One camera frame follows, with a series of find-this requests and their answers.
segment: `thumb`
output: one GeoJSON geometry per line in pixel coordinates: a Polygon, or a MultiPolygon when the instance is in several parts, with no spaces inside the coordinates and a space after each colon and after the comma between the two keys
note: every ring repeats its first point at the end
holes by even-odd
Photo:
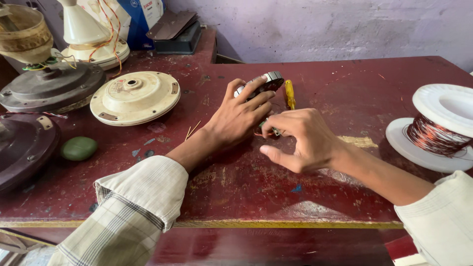
{"type": "Polygon", "coordinates": [[[284,166],[285,168],[293,171],[294,173],[301,173],[302,172],[302,164],[298,157],[294,156],[293,154],[287,154],[281,151],[278,148],[263,145],[260,147],[260,152],[276,164],[284,166]]]}

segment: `soap bar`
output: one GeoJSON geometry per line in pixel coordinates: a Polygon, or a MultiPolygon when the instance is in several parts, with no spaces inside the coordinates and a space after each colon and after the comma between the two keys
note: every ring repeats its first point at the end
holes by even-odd
{"type": "Polygon", "coordinates": [[[94,154],[97,142],[87,137],[75,137],[61,147],[61,156],[71,161],[82,161],[94,154]]]}

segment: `wooden stick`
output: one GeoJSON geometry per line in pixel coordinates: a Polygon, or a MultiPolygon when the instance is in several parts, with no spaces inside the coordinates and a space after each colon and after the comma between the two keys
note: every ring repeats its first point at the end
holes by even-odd
{"type": "MultiPolygon", "coordinates": [[[[199,122],[197,123],[197,126],[195,126],[195,128],[197,128],[197,127],[199,126],[199,124],[200,124],[200,123],[201,123],[201,122],[199,121],[199,122]]],[[[195,128],[194,128],[194,129],[195,129],[195,128]]],[[[192,129],[192,131],[191,131],[191,133],[189,134],[189,136],[188,136],[188,137],[190,137],[190,136],[191,136],[192,132],[194,132],[194,129],[192,129]]]]}
{"type": "Polygon", "coordinates": [[[191,131],[191,126],[189,127],[189,130],[187,131],[187,135],[185,136],[185,139],[184,139],[184,141],[186,141],[186,140],[187,140],[187,138],[189,137],[189,132],[190,132],[190,131],[191,131]]]}

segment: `workbench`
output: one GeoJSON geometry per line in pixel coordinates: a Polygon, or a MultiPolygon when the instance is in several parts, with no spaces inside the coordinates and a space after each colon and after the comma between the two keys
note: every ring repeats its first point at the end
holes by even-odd
{"type": "MultiPolygon", "coordinates": [[[[392,120],[415,117],[412,95],[423,85],[473,87],[473,76],[449,61],[423,56],[213,64],[215,37],[216,31],[203,30],[194,55],[131,52],[122,74],[159,71],[175,77],[181,87],[177,105],[156,120],[110,126],[95,119],[88,106],[68,113],[67,119],[52,118],[62,130],[60,145],[86,136],[98,142],[98,150],[79,162],[57,153],[31,182],[2,196],[0,227],[47,244],[61,242],[96,208],[96,179],[128,169],[145,154],[165,155],[184,141],[190,126],[210,120],[230,81],[248,81],[270,71],[292,80],[298,109],[318,109],[346,142],[430,182],[446,176],[398,154],[387,142],[385,129],[392,120]]],[[[283,95],[281,87],[271,99],[276,113],[288,109],[283,95]]],[[[333,170],[292,173],[262,155],[263,144],[292,152],[296,141],[254,136],[205,160],[190,174],[181,216],[158,242],[149,265],[202,260],[295,265],[357,265],[366,260],[364,265],[385,265],[385,244],[406,242],[407,233],[390,202],[333,170]]]]}

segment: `yellow screwdriver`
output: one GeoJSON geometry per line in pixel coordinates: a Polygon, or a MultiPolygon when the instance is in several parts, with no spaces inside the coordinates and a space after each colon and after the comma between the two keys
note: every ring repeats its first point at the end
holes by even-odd
{"type": "Polygon", "coordinates": [[[294,99],[294,89],[292,88],[292,81],[286,80],[286,95],[288,96],[288,106],[291,110],[296,109],[296,100],[294,99]]]}

